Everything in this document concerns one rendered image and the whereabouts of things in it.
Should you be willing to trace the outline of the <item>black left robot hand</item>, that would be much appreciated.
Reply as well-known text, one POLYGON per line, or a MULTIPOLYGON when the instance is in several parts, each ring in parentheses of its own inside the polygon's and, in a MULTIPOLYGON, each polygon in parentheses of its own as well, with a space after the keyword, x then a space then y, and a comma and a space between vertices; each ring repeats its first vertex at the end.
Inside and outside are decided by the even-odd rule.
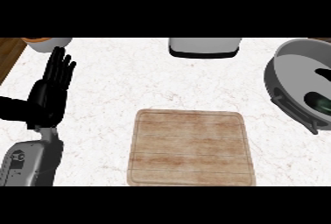
POLYGON ((27 128, 55 128, 64 119, 68 87, 77 62, 57 46, 43 78, 36 82, 27 100, 0 96, 0 119, 27 123, 27 128))

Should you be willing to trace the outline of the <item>wooden cutting board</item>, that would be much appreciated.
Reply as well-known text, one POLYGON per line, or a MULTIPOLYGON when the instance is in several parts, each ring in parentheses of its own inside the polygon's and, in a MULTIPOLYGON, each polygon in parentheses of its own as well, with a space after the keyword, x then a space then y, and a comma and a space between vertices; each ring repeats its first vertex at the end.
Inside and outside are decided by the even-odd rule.
POLYGON ((127 181, 133 186, 253 186, 255 164, 243 115, 141 110, 127 181))

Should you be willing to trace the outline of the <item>dark eggplant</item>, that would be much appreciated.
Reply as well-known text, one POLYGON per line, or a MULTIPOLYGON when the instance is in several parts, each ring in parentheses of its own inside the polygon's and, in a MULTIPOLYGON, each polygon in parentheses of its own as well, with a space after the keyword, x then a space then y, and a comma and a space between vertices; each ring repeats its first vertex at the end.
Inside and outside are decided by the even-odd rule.
POLYGON ((318 92, 309 92, 305 95, 305 103, 315 111, 331 116, 331 100, 318 92))

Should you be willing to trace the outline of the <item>brown wooden panel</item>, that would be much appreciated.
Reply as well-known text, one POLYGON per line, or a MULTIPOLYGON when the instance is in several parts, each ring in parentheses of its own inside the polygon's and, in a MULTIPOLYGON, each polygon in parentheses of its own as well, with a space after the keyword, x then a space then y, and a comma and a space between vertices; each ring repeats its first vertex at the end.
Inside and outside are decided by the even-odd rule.
POLYGON ((21 38, 0 38, 0 84, 6 79, 26 48, 27 43, 21 38))

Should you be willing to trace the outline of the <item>white cup with orange contents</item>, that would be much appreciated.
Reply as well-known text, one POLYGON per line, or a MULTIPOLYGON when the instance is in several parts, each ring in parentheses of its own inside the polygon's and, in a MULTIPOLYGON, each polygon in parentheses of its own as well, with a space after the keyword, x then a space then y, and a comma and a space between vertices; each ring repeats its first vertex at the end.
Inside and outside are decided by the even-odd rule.
POLYGON ((52 53, 55 47, 65 47, 73 38, 23 38, 23 40, 39 53, 52 53))

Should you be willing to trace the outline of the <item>grey appliance with black base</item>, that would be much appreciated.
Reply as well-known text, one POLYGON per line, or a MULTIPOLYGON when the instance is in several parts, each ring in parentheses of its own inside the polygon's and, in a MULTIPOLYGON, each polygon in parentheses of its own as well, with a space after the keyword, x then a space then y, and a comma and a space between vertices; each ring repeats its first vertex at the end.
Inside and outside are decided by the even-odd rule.
POLYGON ((241 38, 170 38, 170 55, 188 59, 231 58, 241 41, 241 38))

